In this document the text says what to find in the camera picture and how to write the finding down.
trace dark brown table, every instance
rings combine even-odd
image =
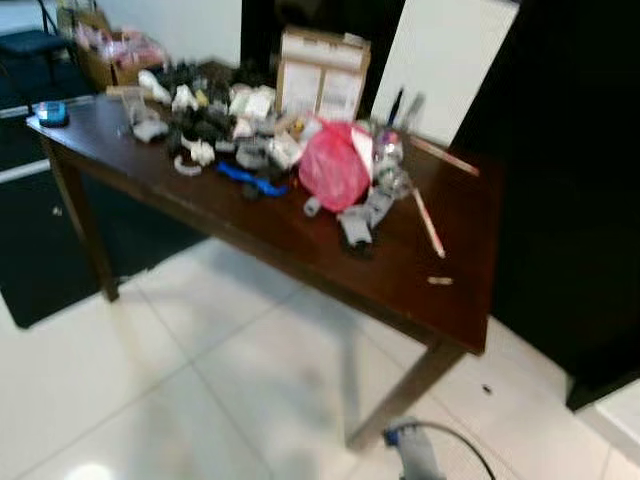
[[[207,169],[184,177],[162,145],[121,135],[119,100],[98,97],[70,109],[70,123],[48,129],[28,125],[42,144],[89,261],[106,298],[118,289],[82,187],[81,173],[127,193],[248,252],[336,299],[427,345],[428,350],[350,437],[369,445],[392,417],[402,414],[465,353],[481,354],[487,331],[498,234],[502,172],[492,162],[473,177],[405,142],[405,167],[445,246],[440,259],[411,197],[398,201],[380,224],[371,259],[348,254],[339,225],[327,212],[305,217],[308,194],[245,200],[239,184]],[[434,286],[429,276],[451,277]]]

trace blue object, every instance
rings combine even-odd
[[[216,170],[220,173],[224,173],[226,176],[232,178],[233,180],[255,185],[262,193],[269,197],[281,197],[289,191],[289,187],[287,186],[274,187],[269,183],[268,180],[265,180],[264,178],[256,178],[249,172],[245,172],[244,170],[240,170],[239,168],[232,167],[231,165],[223,161],[219,161],[217,163]]]
[[[67,106],[63,102],[42,102],[38,104],[36,116],[43,127],[63,127],[69,121]]]

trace chair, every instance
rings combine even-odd
[[[0,35],[0,69],[9,78],[12,88],[18,92],[26,102],[30,114],[33,114],[31,99],[13,79],[7,67],[2,63],[2,58],[30,60],[37,56],[43,56],[47,62],[51,83],[55,83],[53,54],[66,49],[73,58],[73,43],[58,35],[58,29],[51,19],[43,0],[37,0],[37,2],[42,10],[43,30],[24,30],[7,35]],[[53,33],[49,32],[49,24],[51,25]]]

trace pink plastic bag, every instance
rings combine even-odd
[[[369,186],[369,174],[351,140],[360,127],[345,122],[322,122],[300,159],[298,175],[320,204],[332,212],[353,205]]]

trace table leg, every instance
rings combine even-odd
[[[369,418],[351,435],[347,446],[355,451],[371,446],[377,438],[381,438],[389,421],[405,413],[464,353],[461,347],[445,341],[429,347]]]
[[[102,244],[96,222],[91,213],[87,195],[82,186],[82,177],[77,168],[68,163],[56,160],[47,141],[43,142],[45,151],[49,155],[51,170],[60,189],[62,199],[67,207],[69,216],[87,254],[89,264],[98,279],[98,284],[107,300],[113,302],[118,298],[116,286],[107,254]]]

